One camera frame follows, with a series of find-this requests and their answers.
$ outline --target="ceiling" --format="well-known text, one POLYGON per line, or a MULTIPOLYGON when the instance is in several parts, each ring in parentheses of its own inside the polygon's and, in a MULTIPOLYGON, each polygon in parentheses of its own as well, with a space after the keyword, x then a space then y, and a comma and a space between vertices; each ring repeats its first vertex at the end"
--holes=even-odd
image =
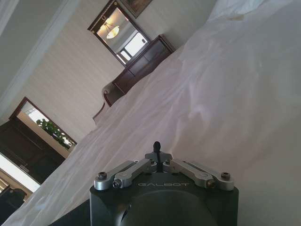
POLYGON ((16 5, 0 35, 0 97, 10 86, 62 2, 20 0, 16 5))

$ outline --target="wooden dresser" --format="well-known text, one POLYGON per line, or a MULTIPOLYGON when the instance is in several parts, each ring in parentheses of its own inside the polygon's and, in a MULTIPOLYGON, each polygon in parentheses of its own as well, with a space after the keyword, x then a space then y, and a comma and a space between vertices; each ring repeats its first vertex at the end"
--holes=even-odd
POLYGON ((113 80, 108 89, 104 89, 103 96, 109 106, 126 94, 140 79, 151 73, 170 54, 174 48, 164 37, 159 35, 152 41, 138 57, 131 62, 122 73, 113 80))

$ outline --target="green leaves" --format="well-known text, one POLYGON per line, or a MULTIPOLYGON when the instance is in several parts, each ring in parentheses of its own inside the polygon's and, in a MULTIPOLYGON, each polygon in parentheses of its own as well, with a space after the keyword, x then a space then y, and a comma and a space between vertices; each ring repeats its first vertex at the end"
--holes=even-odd
POLYGON ((66 134, 62 133, 60 129, 52 122, 43 120, 37 120, 37 125, 45 130, 50 136, 54 138, 58 143, 60 143, 63 147, 69 149, 72 145, 75 145, 70 137, 66 134))

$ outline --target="wooden mirror frame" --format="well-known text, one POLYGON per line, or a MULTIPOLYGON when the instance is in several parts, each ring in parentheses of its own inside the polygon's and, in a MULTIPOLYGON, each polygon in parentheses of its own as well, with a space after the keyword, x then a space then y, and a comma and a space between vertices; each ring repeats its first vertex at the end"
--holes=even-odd
POLYGON ((143 32, 142 29, 132 20, 132 18, 126 13, 126 11, 121 7, 121 5, 116 0, 110 0, 106 6, 103 8, 103 10, 100 12, 100 14, 96 17, 96 19, 93 21, 93 23, 88 27, 88 30, 91 31, 96 38, 99 39, 99 41, 102 42, 102 44, 115 56, 116 59, 124 66, 127 67, 132 61, 134 61, 139 53, 141 53, 149 44, 150 39, 147 37, 147 35, 143 32), (140 32, 144 38, 147 40, 147 44, 145 44, 136 54, 133 56, 126 64, 124 64, 117 56, 117 54, 108 46, 105 41, 101 37, 98 36, 97 32, 100 29, 100 27, 104 24, 106 19, 114 12, 114 10, 118 8, 123 15, 129 20, 129 22, 136 28, 138 32, 140 32))

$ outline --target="bright light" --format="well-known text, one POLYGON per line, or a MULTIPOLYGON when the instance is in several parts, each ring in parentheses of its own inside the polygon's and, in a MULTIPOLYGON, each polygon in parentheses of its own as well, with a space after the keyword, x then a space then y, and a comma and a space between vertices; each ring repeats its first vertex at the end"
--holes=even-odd
POLYGON ((122 54, 122 56, 124 56, 125 59, 127 59, 127 60, 131 59, 131 57, 125 51, 122 51, 121 54, 122 54))
POLYGON ((119 26, 114 27, 107 35, 107 39, 115 38, 119 33, 119 26))
POLYGON ((125 49, 131 56, 135 56, 135 54, 141 50, 141 48, 147 43, 147 40, 140 34, 137 33, 133 39, 125 46, 125 49))
POLYGON ((35 192, 40 187, 36 181, 19 169, 10 160, 5 158, 2 154, 0 154, 0 168, 32 192, 35 192))
POLYGON ((43 119, 45 119, 46 121, 49 121, 48 118, 46 118, 41 112, 39 112, 37 109, 35 109, 33 112, 31 112, 28 115, 31 120, 33 120, 34 122, 36 122, 37 120, 41 120, 43 121, 43 119))

